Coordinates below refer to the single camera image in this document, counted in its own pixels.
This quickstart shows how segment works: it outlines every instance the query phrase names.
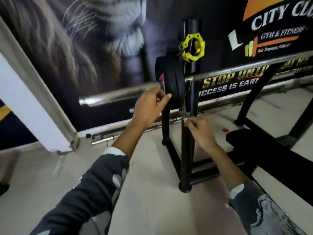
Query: yellow stripe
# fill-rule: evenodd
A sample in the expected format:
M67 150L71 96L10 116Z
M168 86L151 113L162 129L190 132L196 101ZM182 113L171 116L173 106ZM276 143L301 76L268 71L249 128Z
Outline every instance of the yellow stripe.
M10 108L7 106L2 106L0 108L0 121L3 120L11 112Z

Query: floor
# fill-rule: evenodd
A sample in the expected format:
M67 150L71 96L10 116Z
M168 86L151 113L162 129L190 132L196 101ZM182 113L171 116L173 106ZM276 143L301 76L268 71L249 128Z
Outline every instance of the floor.
M278 137L289 132L312 96L310 89L264 96L254 102L248 117ZM203 117L226 151L232 147L225 141L222 129L237 129L233 120L239 110L240 106L235 106ZM171 137L179 149L180 124L171 126ZM313 127L293 150L313 160L312 138ZM161 129L145 133L140 139L109 234L246 234L237 214L225 206L228 192L221 178L193 186L188 194L179 191L178 177L161 139ZM15 165L11 187L0 197L2 234L28 234L112 143L92 146L90 139L82 138L78 150L66 155L61 164L45 149L2 155L0 176L8 161L14 158L16 162L11 163L11 167ZM195 160L206 157L198 148L195 154ZM312 206L262 169L258 168L253 176L295 223L307 234L313 234Z

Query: sleeve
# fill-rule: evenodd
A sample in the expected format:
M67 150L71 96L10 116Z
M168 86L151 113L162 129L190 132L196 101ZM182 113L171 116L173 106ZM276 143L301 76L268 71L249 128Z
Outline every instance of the sleeve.
M30 234L107 234L128 169L125 154L107 148Z
M230 192L230 205L249 235L306 235L287 213L253 182Z

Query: barbell shaft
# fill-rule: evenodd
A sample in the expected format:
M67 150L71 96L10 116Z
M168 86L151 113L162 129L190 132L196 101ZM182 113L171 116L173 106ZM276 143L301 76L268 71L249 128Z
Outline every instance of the barbell shaft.
M313 55L313 50L312 51L305 51L305 52L299 52L296 54L290 54L290 55L285 55L277 58L272 58L272 59L267 59L267 60L262 60L254 63L248 63L248 64L243 64L239 65L236 67L230 67L230 68L225 68L217 71L211 71L207 73L200 73L196 75L191 75L185 78L185 81L200 81L203 79L207 79L210 77L216 77L218 75L224 75L224 74L229 74L233 72L238 72L238 71L244 71L250 68L256 68L256 67L261 67L264 65L271 65L275 63L283 63L287 62L290 60L294 60L299 57L309 57ZM100 106L112 102L117 102L117 101L122 101L126 99L130 99L133 97L138 97L140 96L145 90L155 87L155 86L160 86L161 88L164 88L162 86L161 82L155 81L155 82L147 82L143 83L138 86L133 86L133 87L126 87L122 88L119 90L114 90L114 91L109 91L106 93L98 94L98 95L92 95L88 97L80 97L79 103L80 105L88 105L90 107L94 106Z

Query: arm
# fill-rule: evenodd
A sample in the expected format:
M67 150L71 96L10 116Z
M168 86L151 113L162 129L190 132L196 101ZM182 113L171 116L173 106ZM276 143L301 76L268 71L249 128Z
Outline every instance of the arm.
M305 235L288 215L251 181L221 148L208 123L191 117L184 119L198 144L211 156L230 191L229 202L251 235Z
M134 149L170 97L158 87L146 91L138 99L133 119L123 134L93 163L78 185L41 219L31 235L107 234Z

